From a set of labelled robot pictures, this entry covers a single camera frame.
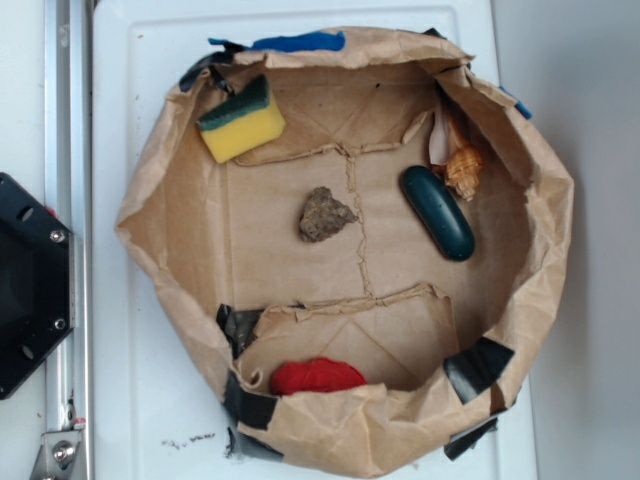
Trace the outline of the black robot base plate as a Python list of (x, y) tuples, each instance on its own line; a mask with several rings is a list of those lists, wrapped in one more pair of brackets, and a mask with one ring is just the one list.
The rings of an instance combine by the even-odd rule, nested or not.
[(73, 328), (72, 234), (1, 174), (1, 398), (9, 399)]

